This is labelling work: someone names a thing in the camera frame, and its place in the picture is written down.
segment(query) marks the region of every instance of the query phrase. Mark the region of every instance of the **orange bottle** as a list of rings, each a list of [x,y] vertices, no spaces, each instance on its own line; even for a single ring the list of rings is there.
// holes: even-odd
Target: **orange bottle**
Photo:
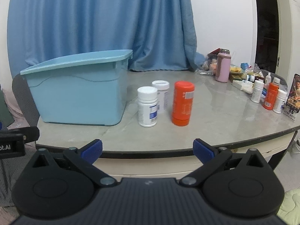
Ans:
[[[272,110],[276,101],[279,86],[274,83],[269,83],[267,95],[265,96],[265,103],[263,105],[267,110]]]
[[[174,87],[172,123],[186,126],[190,122],[195,86],[188,81],[177,81]]]

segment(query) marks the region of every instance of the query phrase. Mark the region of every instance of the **white pill bottle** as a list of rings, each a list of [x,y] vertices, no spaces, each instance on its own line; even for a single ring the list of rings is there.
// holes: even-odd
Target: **white pill bottle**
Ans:
[[[143,86],[137,89],[138,121],[143,127],[152,127],[157,119],[157,88]]]
[[[273,107],[273,111],[275,113],[278,113],[278,114],[281,113],[283,106],[284,106],[286,96],[287,96],[287,92],[278,90],[277,97],[276,97],[274,107]]]
[[[264,83],[262,81],[256,80],[254,83],[254,90],[251,96],[251,101],[255,103],[260,102],[261,95],[263,93]]]
[[[163,113],[168,107],[168,90],[170,83],[165,80],[155,80],[152,82],[152,86],[157,88],[157,113]]]

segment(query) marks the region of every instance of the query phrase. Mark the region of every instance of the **doorway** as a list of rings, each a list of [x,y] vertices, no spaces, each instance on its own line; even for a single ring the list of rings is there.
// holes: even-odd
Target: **doorway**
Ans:
[[[290,0],[277,0],[279,17],[278,55],[275,73],[288,80],[292,58],[293,32]],[[255,62],[257,49],[257,1],[252,0],[253,8],[253,41],[251,64]]]
[[[278,62],[279,15],[277,0],[256,0],[257,44],[255,63],[275,73]]]

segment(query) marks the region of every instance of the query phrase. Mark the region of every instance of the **gray marble tabletop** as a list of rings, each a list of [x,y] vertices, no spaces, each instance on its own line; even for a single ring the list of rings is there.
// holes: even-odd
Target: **gray marble tabletop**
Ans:
[[[154,80],[170,82],[168,109],[158,115],[157,124],[144,128],[137,122],[137,89]],[[171,122],[174,83],[187,80],[195,84],[189,125],[178,127]],[[106,152],[167,152],[192,148],[195,138],[208,144],[224,145],[261,138],[300,126],[300,117],[292,122],[283,114],[268,111],[250,101],[250,95],[219,83],[212,76],[189,71],[128,72],[127,104],[115,126],[92,126],[44,123],[39,119],[37,144],[67,148],[82,147],[101,139]]]

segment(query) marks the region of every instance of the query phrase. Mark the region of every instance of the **smartphone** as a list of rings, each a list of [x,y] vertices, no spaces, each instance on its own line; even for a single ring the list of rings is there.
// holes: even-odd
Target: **smartphone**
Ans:
[[[294,75],[286,106],[291,114],[294,114],[294,112],[298,113],[300,110],[300,75],[298,74]]]

